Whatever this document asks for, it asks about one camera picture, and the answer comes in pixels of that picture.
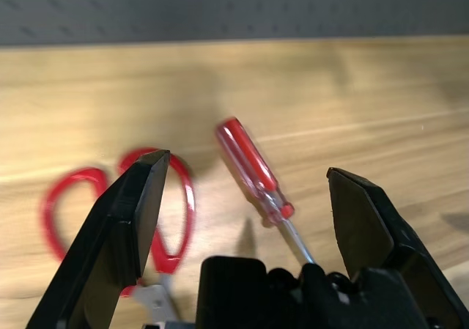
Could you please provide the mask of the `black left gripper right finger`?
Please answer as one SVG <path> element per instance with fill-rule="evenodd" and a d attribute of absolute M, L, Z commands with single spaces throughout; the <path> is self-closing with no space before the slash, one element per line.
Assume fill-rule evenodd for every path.
<path fill-rule="evenodd" d="M 378 185 L 344 169 L 328 169 L 333 224 L 344 265 L 397 271 L 425 317 L 462 327 L 462 301 L 419 236 Z"/>

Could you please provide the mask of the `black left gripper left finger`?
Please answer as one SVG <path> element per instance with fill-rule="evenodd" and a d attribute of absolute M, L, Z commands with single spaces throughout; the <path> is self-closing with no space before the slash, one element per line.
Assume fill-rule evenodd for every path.
<path fill-rule="evenodd" d="M 142 277 L 158 221 L 169 166 L 167 150 L 142 155 L 112 184 L 97 168 L 61 178 L 40 207 L 47 244 L 61 264 L 28 328 L 108 328 L 119 296 Z M 55 211 L 62 194 L 88 181 L 97 196 L 70 247 L 62 245 Z"/>

